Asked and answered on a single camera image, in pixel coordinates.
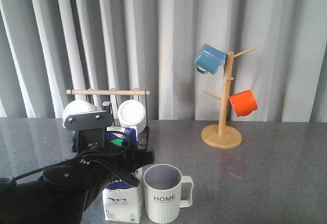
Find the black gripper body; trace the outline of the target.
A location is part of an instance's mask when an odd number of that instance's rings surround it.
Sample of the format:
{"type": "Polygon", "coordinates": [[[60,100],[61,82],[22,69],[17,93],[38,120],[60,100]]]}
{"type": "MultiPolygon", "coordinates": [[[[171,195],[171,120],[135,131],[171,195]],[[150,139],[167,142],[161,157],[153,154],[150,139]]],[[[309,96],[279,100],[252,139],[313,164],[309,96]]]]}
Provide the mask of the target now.
{"type": "Polygon", "coordinates": [[[102,162],[128,162],[131,142],[116,145],[106,142],[103,148],[78,153],[75,158],[61,162],[43,172],[43,181],[63,198],[68,209],[85,211],[105,189],[101,186],[106,168],[102,162]]]}

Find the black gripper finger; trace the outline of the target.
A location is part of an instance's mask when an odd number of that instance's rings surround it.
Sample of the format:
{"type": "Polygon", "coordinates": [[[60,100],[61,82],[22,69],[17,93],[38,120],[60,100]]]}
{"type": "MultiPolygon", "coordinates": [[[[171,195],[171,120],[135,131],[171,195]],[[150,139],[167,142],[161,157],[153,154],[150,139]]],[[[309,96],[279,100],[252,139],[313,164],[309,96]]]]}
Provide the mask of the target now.
{"type": "Polygon", "coordinates": [[[155,152],[154,150],[129,150],[128,155],[131,161],[131,167],[133,169],[139,169],[144,166],[154,164],[155,152]]]}
{"type": "Polygon", "coordinates": [[[104,179],[101,180],[101,186],[106,187],[115,178],[121,179],[126,184],[137,187],[140,184],[140,180],[133,175],[133,172],[137,169],[135,163],[128,161],[126,163],[106,163],[102,162],[102,165],[106,168],[104,179]]]}

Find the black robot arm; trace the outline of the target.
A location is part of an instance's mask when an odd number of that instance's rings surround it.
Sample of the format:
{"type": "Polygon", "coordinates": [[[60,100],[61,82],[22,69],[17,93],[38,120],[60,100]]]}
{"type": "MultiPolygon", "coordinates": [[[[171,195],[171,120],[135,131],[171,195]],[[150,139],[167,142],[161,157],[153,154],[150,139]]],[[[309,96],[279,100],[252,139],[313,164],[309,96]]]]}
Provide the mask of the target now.
{"type": "Polygon", "coordinates": [[[16,177],[2,177],[1,223],[80,223],[111,181],[137,187],[134,171],[154,161],[153,150],[110,144],[44,167],[36,181],[18,184],[16,177]]]}

